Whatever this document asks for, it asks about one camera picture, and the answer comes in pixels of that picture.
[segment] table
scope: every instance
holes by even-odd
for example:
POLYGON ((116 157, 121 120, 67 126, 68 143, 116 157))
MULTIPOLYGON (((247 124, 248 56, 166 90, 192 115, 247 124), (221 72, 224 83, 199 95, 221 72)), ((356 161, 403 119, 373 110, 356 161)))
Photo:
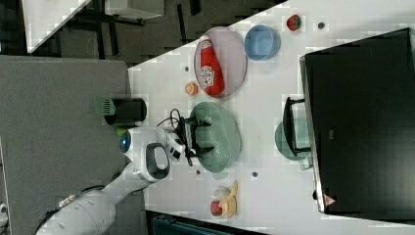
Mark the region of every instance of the table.
MULTIPOLYGON (((148 101, 148 119, 156 125, 177 108, 188 117, 201 101, 218 103, 233 112, 239 124, 243 150, 229 175, 215 180, 199 164, 173 163, 167 177, 145 189, 146 210, 165 212, 266 234, 412 234, 407 225, 329 216, 318 212, 311 198, 312 170, 301 171, 282 157, 274 144, 274 131, 282 121, 286 98, 302 94, 300 56, 375 34, 415 26, 415 2, 301 1, 291 0, 229 28, 244 38, 256 24, 277 29, 282 39, 278 55, 266 62, 249 61, 246 80, 238 93, 215 100, 203 92, 190 98, 184 92, 195 81, 193 55, 197 42, 154 58, 129 70, 132 93, 148 101), (291 32, 287 18, 298 14, 303 25, 291 32), (318 29, 319 23, 325 23, 318 29), (238 212, 231 219, 211 216, 209 204, 219 185, 237 179, 238 212)), ((300 108, 299 116, 304 116, 300 108)))
POLYGON ((27 53, 32 53, 91 0, 22 0, 27 53))

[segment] small orange object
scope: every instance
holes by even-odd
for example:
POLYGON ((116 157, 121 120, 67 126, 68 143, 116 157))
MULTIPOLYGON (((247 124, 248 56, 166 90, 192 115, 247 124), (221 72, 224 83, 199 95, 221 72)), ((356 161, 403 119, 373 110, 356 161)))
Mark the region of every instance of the small orange object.
POLYGON ((184 90, 188 95, 196 95, 198 94, 198 85, 195 82, 189 82, 186 84, 184 90))

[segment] black device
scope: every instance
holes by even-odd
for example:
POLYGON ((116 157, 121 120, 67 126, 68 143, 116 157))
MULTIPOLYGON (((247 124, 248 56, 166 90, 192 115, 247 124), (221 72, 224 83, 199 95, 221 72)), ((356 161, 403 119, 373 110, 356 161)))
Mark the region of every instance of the black device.
POLYGON ((415 223, 410 30, 300 59, 321 212, 415 223))

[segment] black cup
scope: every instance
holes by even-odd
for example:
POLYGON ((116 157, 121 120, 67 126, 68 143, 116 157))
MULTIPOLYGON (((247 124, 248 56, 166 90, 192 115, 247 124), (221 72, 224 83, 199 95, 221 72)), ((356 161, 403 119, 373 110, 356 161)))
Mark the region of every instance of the black cup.
POLYGON ((115 114, 105 116, 109 125, 131 125, 143 121, 147 116, 147 106, 143 99, 113 99, 115 114))

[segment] warning label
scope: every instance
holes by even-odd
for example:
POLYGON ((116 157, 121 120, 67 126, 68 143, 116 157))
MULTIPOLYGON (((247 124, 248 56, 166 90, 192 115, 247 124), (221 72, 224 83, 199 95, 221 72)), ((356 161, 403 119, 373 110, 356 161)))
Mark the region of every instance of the warning label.
POLYGON ((330 198, 327 195, 323 195, 324 196, 324 204, 326 205, 326 207, 329 207, 330 205, 334 204, 336 202, 336 200, 330 198))

